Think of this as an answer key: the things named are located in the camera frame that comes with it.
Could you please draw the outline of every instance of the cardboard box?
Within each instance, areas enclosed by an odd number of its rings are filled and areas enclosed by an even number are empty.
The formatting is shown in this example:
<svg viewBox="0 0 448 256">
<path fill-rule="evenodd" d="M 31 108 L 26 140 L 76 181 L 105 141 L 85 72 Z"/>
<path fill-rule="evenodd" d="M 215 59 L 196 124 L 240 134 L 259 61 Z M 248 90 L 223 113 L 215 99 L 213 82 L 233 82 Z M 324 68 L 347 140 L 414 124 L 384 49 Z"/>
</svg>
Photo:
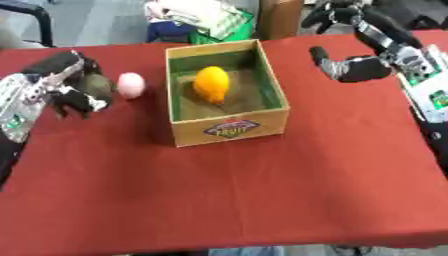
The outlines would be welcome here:
<svg viewBox="0 0 448 256">
<path fill-rule="evenodd" d="M 196 73 L 207 66 L 229 74 L 222 105 L 193 90 Z M 283 133 L 289 104 L 258 40 L 167 49 L 166 68 L 177 147 Z"/>
<path fill-rule="evenodd" d="M 295 36 L 304 0 L 260 0 L 257 32 L 261 39 Z"/>
</svg>

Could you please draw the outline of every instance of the orange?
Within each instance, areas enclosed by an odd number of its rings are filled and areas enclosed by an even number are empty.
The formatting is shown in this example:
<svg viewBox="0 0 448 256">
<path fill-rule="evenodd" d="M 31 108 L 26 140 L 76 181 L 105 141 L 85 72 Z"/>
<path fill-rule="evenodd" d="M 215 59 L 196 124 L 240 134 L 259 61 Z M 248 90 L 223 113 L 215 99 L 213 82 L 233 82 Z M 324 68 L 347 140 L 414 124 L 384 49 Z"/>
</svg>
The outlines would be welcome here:
<svg viewBox="0 0 448 256">
<path fill-rule="evenodd" d="M 206 67 L 197 73 L 193 88 L 206 101 L 222 104 L 229 91 L 229 76 L 220 67 Z"/>
</svg>

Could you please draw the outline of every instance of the box label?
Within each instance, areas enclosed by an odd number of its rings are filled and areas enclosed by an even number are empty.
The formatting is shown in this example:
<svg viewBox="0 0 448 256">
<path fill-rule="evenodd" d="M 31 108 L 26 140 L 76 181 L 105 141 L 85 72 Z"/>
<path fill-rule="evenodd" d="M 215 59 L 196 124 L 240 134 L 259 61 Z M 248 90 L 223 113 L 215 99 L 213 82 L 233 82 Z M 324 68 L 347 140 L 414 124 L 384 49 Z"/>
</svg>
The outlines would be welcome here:
<svg viewBox="0 0 448 256">
<path fill-rule="evenodd" d="M 204 132 L 209 135 L 220 136 L 227 139 L 233 139 L 258 126 L 260 125 L 249 120 L 231 119 L 223 124 L 215 125 L 205 130 Z"/>
</svg>

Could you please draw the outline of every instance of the floor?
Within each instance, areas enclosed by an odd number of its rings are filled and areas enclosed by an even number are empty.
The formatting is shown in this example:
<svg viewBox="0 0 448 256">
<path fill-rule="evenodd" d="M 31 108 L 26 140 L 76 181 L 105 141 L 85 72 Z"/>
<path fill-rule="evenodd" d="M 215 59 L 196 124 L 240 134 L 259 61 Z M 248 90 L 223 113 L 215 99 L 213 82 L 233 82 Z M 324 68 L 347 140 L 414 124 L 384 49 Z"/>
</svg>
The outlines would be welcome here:
<svg viewBox="0 0 448 256">
<path fill-rule="evenodd" d="M 144 41 L 146 20 L 143 16 L 144 0 L 59 0 L 50 5 L 46 0 L 21 0 L 42 5 L 52 16 L 54 43 L 57 46 L 87 46 L 128 44 Z M 258 12 L 258 1 L 226 0 L 252 13 Z M 304 17 L 310 8 L 304 8 Z M 25 40 L 39 40 L 37 24 L 32 17 L 0 11 L 0 21 L 5 21 Z M 312 34 L 314 29 L 299 30 L 298 34 Z M 329 33 L 350 33 L 346 26 L 335 26 Z M 353 256 L 336 254 L 330 246 L 290 246 L 288 255 L 294 256 Z M 447 256 L 448 246 L 431 250 L 396 250 L 374 248 L 369 256 Z"/>
</svg>

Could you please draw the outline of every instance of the robotic hand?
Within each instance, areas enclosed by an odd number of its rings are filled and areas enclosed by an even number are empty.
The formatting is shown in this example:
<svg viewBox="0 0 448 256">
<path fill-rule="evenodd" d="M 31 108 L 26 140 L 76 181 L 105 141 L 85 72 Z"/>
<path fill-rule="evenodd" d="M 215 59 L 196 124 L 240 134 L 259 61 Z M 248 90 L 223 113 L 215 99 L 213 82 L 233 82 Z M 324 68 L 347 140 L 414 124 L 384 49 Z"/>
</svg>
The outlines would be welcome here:
<svg viewBox="0 0 448 256">
<path fill-rule="evenodd" d="M 323 24 L 319 32 L 335 23 L 353 26 L 356 38 L 375 55 L 333 61 L 322 47 L 312 47 L 314 63 L 340 82 L 380 79 L 394 71 L 422 134 L 448 174 L 448 55 L 435 45 L 423 47 L 393 19 L 357 1 L 325 2 L 302 27 L 318 23 Z"/>
<path fill-rule="evenodd" d="M 67 51 L 0 81 L 0 188 L 47 104 L 63 117 L 67 115 L 65 107 L 87 117 L 111 104 L 111 84 L 100 74 L 94 60 Z M 98 85 L 102 88 L 92 90 Z"/>
</svg>

